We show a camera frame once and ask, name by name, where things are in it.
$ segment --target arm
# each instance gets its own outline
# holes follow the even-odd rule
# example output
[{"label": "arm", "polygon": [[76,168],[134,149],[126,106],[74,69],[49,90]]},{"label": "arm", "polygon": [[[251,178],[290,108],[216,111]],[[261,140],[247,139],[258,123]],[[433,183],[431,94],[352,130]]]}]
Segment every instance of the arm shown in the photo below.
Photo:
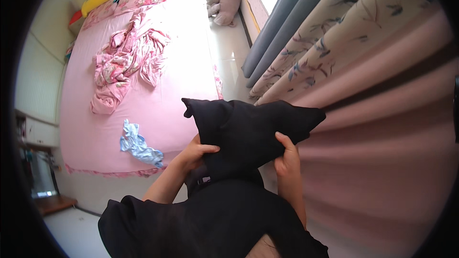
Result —
[{"label": "arm", "polygon": [[285,147],[283,157],[276,158],[277,192],[295,209],[296,215],[306,229],[306,210],[301,187],[300,155],[290,138],[276,132],[276,139]]},{"label": "arm", "polygon": [[204,153],[218,152],[218,146],[202,145],[199,134],[178,154],[164,172],[148,188],[142,200],[151,200],[159,204],[171,204],[192,169],[202,164]]}]

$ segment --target white cabinet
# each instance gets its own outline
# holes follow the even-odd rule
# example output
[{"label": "white cabinet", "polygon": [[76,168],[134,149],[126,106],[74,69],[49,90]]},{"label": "white cabinet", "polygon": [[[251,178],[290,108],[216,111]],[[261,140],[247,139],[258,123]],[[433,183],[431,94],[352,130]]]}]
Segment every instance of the white cabinet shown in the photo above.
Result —
[{"label": "white cabinet", "polygon": [[39,146],[59,146],[59,128],[26,118],[26,142]]}]

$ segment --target pink bed sheet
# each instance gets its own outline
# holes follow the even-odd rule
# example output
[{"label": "pink bed sheet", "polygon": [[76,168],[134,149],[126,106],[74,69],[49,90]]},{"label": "pink bed sheet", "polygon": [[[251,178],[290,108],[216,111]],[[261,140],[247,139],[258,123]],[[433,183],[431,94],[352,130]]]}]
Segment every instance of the pink bed sheet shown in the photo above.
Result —
[{"label": "pink bed sheet", "polygon": [[92,57],[110,35],[127,27],[128,12],[81,31],[69,60],[60,105],[60,147],[67,170],[104,176],[148,176],[160,169],[120,151],[123,121],[140,125],[148,146],[164,153],[164,166],[197,134],[185,118],[182,97],[219,99],[221,88],[212,62],[205,0],[167,0],[152,6],[172,37],[171,55],[156,88],[136,72],[132,87],[111,115],[94,114],[89,102],[95,92]]}]

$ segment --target red object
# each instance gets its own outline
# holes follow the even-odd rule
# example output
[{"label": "red object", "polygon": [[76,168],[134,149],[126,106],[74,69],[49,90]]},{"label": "red object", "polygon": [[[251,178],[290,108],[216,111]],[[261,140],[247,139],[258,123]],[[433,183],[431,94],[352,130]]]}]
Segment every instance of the red object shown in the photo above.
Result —
[{"label": "red object", "polygon": [[74,23],[75,21],[77,21],[78,19],[80,19],[81,16],[83,16],[83,15],[81,14],[81,10],[78,10],[77,12],[75,12],[75,14],[72,16],[72,19],[70,20],[69,25],[71,25],[72,23]]}]

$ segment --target person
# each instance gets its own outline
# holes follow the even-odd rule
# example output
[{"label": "person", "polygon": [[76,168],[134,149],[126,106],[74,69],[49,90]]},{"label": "person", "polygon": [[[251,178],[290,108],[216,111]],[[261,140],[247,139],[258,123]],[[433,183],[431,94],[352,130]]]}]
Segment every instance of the person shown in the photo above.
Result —
[{"label": "person", "polygon": [[[300,158],[290,138],[275,159],[278,195],[263,186],[260,172],[221,181],[206,177],[202,156],[219,151],[196,135],[149,187],[142,200],[110,200],[99,220],[102,241],[113,257],[328,257],[328,247],[306,230]],[[186,183],[188,199],[173,204]]]}]

